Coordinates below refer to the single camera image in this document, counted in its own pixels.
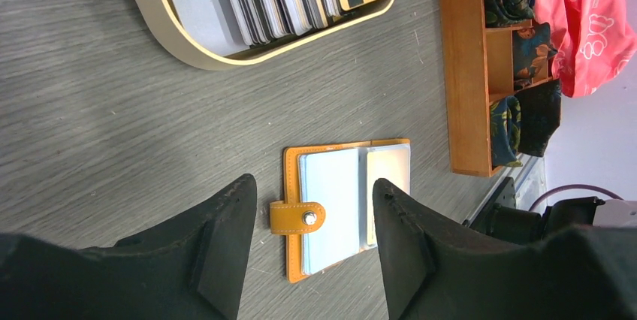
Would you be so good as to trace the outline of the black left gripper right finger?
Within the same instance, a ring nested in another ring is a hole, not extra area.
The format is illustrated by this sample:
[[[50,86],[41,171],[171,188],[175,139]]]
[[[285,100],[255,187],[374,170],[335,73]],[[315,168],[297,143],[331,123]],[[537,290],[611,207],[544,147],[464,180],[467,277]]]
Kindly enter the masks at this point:
[[[570,225],[518,245],[373,187],[392,319],[634,319],[636,229]]]

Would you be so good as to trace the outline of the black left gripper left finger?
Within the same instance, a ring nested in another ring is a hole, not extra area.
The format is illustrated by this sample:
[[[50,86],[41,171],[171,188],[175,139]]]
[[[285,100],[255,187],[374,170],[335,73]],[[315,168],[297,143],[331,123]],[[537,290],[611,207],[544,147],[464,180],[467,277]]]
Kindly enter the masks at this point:
[[[3,319],[235,319],[255,226],[244,174],[111,247],[1,235]]]

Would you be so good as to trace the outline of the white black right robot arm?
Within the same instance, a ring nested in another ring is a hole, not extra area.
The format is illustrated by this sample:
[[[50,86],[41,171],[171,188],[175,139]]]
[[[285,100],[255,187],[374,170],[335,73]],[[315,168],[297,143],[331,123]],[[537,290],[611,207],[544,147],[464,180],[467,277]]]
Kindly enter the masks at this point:
[[[575,189],[597,192],[607,198],[568,198],[546,206],[543,213],[536,212],[536,208],[552,195]],[[515,203],[515,181],[505,177],[462,225],[498,240],[525,245],[571,225],[634,228],[636,202],[624,200],[599,186],[571,184],[542,194],[530,209],[522,210]]]

